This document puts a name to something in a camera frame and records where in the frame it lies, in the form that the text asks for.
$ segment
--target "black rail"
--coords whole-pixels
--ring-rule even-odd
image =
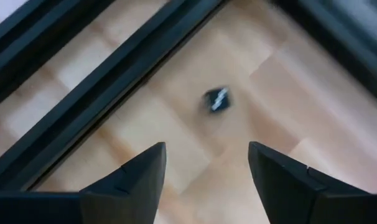
[[[0,23],[0,102],[114,0],[30,0]]]
[[[226,2],[167,3],[0,157],[0,190],[34,188]]]

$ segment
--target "black edge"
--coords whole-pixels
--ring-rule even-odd
[[[0,23],[0,102],[114,0],[30,0]]]
[[[248,159],[271,223],[377,223],[377,195],[258,142],[249,144]]]
[[[167,3],[0,157],[0,190],[30,190],[227,0]]]
[[[377,99],[377,51],[359,30],[352,29],[355,21],[342,19],[323,1],[272,0],[302,26]]]
[[[0,223],[154,223],[165,167],[159,142],[79,192],[0,191]]]

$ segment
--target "parquet floor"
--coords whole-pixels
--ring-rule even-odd
[[[165,2],[117,0],[4,101],[0,155]],[[220,85],[233,106],[205,114],[202,95]],[[167,143],[159,224],[268,223],[250,141],[377,193],[377,103],[261,0],[232,0],[39,190],[79,190],[158,141]]]

